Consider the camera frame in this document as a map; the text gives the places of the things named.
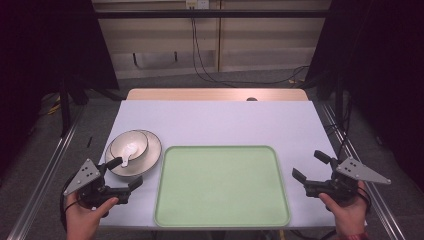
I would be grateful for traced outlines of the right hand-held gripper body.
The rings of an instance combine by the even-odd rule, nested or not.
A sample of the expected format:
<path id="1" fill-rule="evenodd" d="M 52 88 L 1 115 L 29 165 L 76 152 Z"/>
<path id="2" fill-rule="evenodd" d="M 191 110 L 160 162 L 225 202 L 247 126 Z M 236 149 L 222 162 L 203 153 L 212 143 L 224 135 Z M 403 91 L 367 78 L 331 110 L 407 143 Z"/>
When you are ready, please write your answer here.
<path id="1" fill-rule="evenodd" d="M 330 165 L 331 178 L 326 181 L 312 181 L 303 177 L 307 197 L 317 198 L 320 193 L 326 193 L 337 203 L 347 203 L 357 195 L 359 181 L 386 185 L 391 183 L 389 178 L 352 157 L 343 161 L 332 157 L 319 157 L 319 160 Z"/>

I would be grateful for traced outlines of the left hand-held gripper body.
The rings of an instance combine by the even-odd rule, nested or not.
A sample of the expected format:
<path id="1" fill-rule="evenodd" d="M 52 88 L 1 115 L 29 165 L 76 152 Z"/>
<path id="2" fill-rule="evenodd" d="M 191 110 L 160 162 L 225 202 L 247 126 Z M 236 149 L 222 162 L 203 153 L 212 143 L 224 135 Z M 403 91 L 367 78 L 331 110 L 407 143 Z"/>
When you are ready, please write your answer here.
<path id="1" fill-rule="evenodd" d="M 87 159 L 75 173 L 75 176 L 63 191 L 63 195 L 68 196 L 76 192 L 83 205 L 88 208 L 100 207 L 112 197 L 116 197 L 119 204 L 127 204 L 130 196 L 129 188 L 107 186 L 105 174 L 99 172 L 99 166 Z"/>

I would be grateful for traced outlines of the person's right hand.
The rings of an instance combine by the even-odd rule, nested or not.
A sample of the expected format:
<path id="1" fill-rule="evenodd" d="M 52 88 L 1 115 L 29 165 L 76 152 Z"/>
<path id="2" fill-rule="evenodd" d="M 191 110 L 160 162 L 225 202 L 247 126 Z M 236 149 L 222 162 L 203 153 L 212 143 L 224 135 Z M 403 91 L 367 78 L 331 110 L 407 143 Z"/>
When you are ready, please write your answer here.
<path id="1" fill-rule="evenodd" d="M 367 210 L 366 201 L 357 196 L 352 203 L 341 206 L 326 193 L 320 193 L 319 199 L 333 213 L 337 240 L 366 240 L 365 228 Z"/>

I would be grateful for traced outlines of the person's left hand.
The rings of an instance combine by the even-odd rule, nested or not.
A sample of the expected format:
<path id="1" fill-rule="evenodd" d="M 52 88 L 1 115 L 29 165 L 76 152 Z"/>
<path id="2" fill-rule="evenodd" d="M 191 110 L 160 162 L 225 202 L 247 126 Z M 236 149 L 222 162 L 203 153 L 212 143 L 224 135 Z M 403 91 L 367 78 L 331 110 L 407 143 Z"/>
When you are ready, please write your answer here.
<path id="1" fill-rule="evenodd" d="M 89 210 L 77 202 L 77 197 L 76 193 L 66 197 L 66 240 L 94 240 L 101 218 L 117 204 L 118 199 L 112 197 L 95 210 Z"/>

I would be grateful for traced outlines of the white ceramic spoon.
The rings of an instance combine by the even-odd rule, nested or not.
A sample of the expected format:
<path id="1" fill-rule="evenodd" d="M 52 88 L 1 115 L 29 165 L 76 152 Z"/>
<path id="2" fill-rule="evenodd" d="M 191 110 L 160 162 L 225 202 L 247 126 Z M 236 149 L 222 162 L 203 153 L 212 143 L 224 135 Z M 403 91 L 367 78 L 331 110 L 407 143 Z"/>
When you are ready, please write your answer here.
<path id="1" fill-rule="evenodd" d="M 121 166 L 123 168 L 128 166 L 128 162 L 130 157 L 135 154 L 138 150 L 138 147 L 135 143 L 129 143 L 126 145 L 126 147 L 124 148 L 124 151 L 122 153 L 122 159 L 123 159 L 123 163 L 121 164 Z"/>

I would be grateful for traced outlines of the cream bowl with dark rim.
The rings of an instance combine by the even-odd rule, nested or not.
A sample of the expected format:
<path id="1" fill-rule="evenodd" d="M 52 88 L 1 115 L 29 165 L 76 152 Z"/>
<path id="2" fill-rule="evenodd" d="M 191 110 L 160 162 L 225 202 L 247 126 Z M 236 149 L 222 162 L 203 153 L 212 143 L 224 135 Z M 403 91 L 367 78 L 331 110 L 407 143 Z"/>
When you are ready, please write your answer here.
<path id="1" fill-rule="evenodd" d="M 147 147 L 147 136 L 141 131 L 131 130 L 120 134 L 112 141 L 110 152 L 114 157 L 121 157 L 124 162 L 129 162 L 140 157 Z"/>

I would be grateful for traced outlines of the cream plate with dark rim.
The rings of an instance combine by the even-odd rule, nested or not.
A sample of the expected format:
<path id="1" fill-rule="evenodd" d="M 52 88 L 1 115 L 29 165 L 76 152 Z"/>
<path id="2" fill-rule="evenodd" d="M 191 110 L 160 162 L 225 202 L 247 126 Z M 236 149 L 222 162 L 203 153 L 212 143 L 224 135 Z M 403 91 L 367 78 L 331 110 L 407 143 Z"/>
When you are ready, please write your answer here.
<path id="1" fill-rule="evenodd" d="M 151 169 L 159 160 L 162 145 L 159 138 L 152 132 L 147 130 L 137 130 L 143 132 L 148 139 L 147 150 L 138 158 L 128 162 L 128 166 L 123 168 L 121 165 L 115 167 L 112 172 L 123 177 L 137 176 Z M 111 143 L 106 148 L 105 161 L 109 162 L 114 158 L 110 152 Z"/>

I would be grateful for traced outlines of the green plastic tray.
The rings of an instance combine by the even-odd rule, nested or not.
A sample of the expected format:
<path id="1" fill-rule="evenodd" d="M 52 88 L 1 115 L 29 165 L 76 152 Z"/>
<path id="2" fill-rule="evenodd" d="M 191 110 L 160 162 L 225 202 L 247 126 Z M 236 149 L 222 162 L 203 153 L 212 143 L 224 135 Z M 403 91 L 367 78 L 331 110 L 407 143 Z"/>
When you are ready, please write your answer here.
<path id="1" fill-rule="evenodd" d="M 272 228 L 290 221 L 269 146 L 174 146 L 166 150 L 155 222 L 165 228 Z"/>

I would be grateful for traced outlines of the white table mat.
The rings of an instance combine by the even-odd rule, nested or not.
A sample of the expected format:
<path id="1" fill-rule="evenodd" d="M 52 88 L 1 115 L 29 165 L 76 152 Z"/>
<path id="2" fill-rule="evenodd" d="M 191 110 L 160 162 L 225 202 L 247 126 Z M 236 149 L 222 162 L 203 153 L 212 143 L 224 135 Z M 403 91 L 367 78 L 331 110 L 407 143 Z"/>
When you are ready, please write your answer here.
<path id="1" fill-rule="evenodd" d="M 326 180 L 329 166 L 315 159 L 334 153 L 310 101 L 134 101 L 121 104 L 110 135 L 133 129 L 156 134 L 163 147 L 155 167 L 128 204 L 114 207 L 102 227 L 143 230 L 252 230 L 327 227 L 334 223 L 324 204 L 305 195 L 292 176 L 296 168 L 312 180 Z M 174 146 L 269 146 L 277 156 L 290 221 L 272 228 L 165 228 L 156 224 L 156 200 L 166 150 Z"/>

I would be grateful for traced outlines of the black curtain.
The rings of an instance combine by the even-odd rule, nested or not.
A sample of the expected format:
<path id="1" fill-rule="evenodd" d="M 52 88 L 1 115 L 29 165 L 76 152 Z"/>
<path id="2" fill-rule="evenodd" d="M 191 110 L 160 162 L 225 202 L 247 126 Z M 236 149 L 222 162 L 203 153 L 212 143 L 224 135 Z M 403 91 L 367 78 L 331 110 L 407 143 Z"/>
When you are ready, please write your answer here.
<path id="1" fill-rule="evenodd" d="M 424 192 L 424 0 L 331 0 L 306 76 L 341 84 Z"/>
<path id="2" fill-rule="evenodd" d="M 0 0 L 0 176 L 34 125 L 42 97 L 66 86 L 116 89 L 92 0 Z"/>

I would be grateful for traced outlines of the black horizontal bar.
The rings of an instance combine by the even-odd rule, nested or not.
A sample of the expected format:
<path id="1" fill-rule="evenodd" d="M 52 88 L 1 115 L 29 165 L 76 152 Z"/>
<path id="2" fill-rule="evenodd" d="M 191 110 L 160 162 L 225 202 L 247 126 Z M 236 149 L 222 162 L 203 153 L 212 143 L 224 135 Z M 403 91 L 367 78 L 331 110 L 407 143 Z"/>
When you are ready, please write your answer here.
<path id="1" fill-rule="evenodd" d="M 137 18 L 325 18 L 329 10 L 137 10 L 95 11 L 97 19 Z"/>

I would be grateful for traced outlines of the metal floor rail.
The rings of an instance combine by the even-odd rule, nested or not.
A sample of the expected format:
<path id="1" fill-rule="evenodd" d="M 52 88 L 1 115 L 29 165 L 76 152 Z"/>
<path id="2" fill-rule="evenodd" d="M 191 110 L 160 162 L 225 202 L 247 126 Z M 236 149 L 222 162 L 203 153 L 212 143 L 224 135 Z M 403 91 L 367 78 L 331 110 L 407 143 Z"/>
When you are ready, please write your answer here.
<path id="1" fill-rule="evenodd" d="M 85 109 L 85 106 L 77 108 L 75 118 L 71 121 L 70 126 L 65 133 L 59 138 L 57 146 L 52 153 L 48 164 L 45 166 L 40 179 L 34 182 L 34 186 L 31 188 L 31 196 L 17 218 L 17 221 L 6 240 L 25 240 L 27 237 L 29 229 L 31 228 L 31 225 L 33 224 L 42 205 L 43 199 L 45 198 L 45 194 L 52 183 L 52 178 L 56 174 L 57 169 L 62 162 L 63 156 L 73 139 L 74 133 Z"/>
<path id="2" fill-rule="evenodd" d="M 362 163 L 362 159 L 359 157 L 352 142 L 347 137 L 347 134 L 336 124 L 335 112 L 331 106 L 329 104 L 324 104 L 320 107 L 320 110 L 325 116 L 326 123 L 329 124 L 328 136 L 334 137 L 337 140 L 335 152 L 340 154 L 341 157 L 353 157 L 355 160 Z M 383 228 L 388 234 L 388 238 L 390 240 L 406 240 L 392 211 L 377 189 L 377 186 L 374 183 L 368 182 L 366 183 L 366 187 L 372 201 L 373 212 L 378 216 Z"/>

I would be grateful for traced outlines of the white wall socket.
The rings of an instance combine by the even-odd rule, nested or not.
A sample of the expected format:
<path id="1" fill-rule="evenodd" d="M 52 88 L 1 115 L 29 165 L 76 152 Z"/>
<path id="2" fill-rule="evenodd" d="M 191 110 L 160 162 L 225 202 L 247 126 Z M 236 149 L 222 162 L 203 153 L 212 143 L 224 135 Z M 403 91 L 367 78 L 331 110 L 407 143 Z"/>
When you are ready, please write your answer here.
<path id="1" fill-rule="evenodd" d="M 208 10 L 210 8 L 209 0 L 185 0 L 186 8 L 190 10 L 200 9 Z"/>

